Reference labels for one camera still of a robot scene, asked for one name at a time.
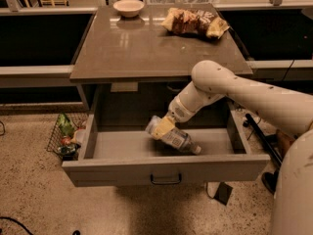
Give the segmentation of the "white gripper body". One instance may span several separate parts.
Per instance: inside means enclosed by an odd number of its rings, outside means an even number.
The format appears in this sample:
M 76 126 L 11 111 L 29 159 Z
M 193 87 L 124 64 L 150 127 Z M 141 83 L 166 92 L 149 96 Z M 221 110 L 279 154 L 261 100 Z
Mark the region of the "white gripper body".
M 169 104 L 166 116 L 172 118 L 176 122 L 187 122 L 196 112 L 188 110 L 176 96 Z

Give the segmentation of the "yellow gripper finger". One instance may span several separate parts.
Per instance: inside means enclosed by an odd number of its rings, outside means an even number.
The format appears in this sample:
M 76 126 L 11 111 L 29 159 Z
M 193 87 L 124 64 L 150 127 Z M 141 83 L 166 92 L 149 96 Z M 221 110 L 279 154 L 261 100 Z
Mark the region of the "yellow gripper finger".
M 152 131 L 152 136 L 159 140 L 161 139 L 166 133 L 171 131 L 175 127 L 175 121 L 173 117 L 157 117 L 154 116 L 153 120 L 156 122 L 154 130 Z

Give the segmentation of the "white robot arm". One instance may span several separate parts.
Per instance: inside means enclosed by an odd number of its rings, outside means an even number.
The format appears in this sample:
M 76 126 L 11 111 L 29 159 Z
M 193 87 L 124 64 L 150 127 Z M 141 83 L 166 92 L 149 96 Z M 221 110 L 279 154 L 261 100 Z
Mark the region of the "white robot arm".
M 313 235 L 313 96 L 242 78 L 213 61 L 197 63 L 192 81 L 152 129 L 164 140 L 177 122 L 227 97 L 294 139 L 278 175 L 271 235 Z

